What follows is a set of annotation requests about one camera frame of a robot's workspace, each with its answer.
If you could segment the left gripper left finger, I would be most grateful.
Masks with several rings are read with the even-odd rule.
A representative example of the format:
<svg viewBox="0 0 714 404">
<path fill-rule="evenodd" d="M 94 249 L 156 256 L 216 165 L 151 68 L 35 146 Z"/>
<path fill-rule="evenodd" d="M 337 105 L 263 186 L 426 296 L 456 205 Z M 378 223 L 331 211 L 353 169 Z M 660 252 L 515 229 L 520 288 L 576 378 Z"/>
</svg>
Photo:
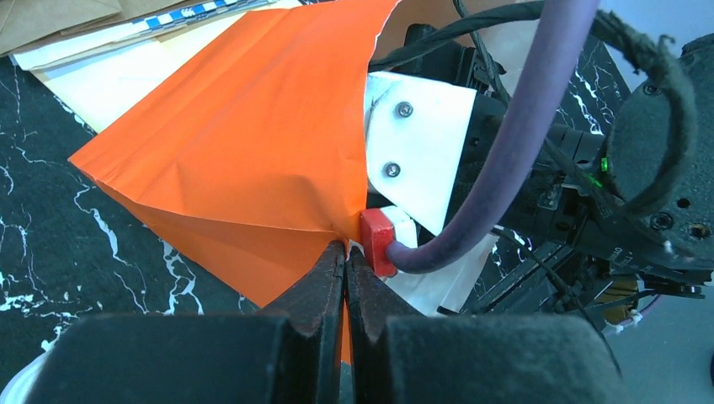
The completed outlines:
<svg viewBox="0 0 714 404">
<path fill-rule="evenodd" d="M 30 403 L 335 403 L 344 265 L 331 242 L 312 269 L 250 315 L 103 315 L 73 325 Z"/>
</svg>

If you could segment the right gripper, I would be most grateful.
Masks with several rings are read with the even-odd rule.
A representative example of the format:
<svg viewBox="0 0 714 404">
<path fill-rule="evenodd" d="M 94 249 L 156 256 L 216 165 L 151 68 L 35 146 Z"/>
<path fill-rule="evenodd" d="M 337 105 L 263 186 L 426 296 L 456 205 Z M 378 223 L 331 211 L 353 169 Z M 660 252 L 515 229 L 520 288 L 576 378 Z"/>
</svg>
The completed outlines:
<svg viewBox="0 0 714 404">
<path fill-rule="evenodd" d="M 388 71 L 447 82 L 477 91 L 444 228 L 460 209 L 482 171 L 506 110 L 503 102 L 498 99 L 499 96 L 490 92 L 486 68 L 480 56 L 474 46 L 464 46 L 452 40 L 414 61 Z M 569 155 L 568 160 L 575 157 L 575 162 L 581 168 L 589 170 L 593 162 L 599 160 L 597 155 L 602 136 L 574 130 L 563 124 L 554 124 L 547 138 L 559 144 L 564 154 Z M 562 185 L 565 181 L 563 171 L 546 150 L 541 148 L 529 167 L 528 176 L 519 184 L 521 187 L 518 196 L 497 224 L 502 227 L 515 227 L 522 233 L 536 234 L 541 231 L 546 233 L 550 230 L 548 227 L 558 228 L 555 225 L 537 223 L 538 220 L 547 223 L 547 214 L 557 210 L 562 189 L 565 188 Z M 379 194 L 375 195 L 385 202 L 377 196 L 369 195 L 368 206 L 385 211 L 384 214 L 395 223 L 395 239 L 405 247 L 425 245 L 439 235 L 426 230 L 388 199 Z"/>
</svg>

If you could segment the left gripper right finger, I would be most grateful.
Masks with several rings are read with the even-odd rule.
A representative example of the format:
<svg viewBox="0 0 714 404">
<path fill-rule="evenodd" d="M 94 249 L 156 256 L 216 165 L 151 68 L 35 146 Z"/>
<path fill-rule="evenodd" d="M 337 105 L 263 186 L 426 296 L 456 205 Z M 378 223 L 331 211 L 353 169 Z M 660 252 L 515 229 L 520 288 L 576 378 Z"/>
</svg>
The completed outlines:
<svg viewBox="0 0 714 404">
<path fill-rule="evenodd" d="M 610 350 L 578 316 L 424 316 L 358 248 L 345 274 L 358 403 L 628 400 Z"/>
</svg>

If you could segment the orange paper bag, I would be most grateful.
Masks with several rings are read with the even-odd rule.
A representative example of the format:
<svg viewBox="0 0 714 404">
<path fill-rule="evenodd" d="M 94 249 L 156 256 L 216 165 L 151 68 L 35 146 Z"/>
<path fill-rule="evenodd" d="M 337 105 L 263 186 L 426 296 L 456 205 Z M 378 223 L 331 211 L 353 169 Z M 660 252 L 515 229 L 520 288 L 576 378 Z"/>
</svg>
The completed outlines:
<svg viewBox="0 0 714 404">
<path fill-rule="evenodd" d="M 330 242 L 428 316 L 458 314 L 554 124 L 604 135 L 646 80 L 590 34 L 594 1 L 512 3 L 373 50 L 396 4 L 337 1 L 248 13 L 71 158 L 148 228 L 265 306 Z M 368 206 L 366 79 L 450 41 L 474 46 L 506 107 L 476 182 L 425 245 Z"/>
</svg>

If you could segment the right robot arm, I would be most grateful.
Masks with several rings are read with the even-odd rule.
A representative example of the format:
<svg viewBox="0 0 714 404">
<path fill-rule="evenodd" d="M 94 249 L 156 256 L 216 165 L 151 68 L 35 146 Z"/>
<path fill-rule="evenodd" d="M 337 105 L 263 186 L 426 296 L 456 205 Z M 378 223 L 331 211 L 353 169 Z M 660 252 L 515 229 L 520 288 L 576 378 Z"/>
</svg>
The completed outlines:
<svg viewBox="0 0 714 404">
<path fill-rule="evenodd" d="M 477 314 L 511 307 L 551 284 L 542 311 L 605 327 L 612 308 L 645 297 L 699 299 L 713 282 L 713 38 L 672 56 L 618 18 L 590 34 L 647 80 L 604 135 L 554 124 L 525 181 L 493 228 L 525 261 L 482 298 Z"/>
</svg>

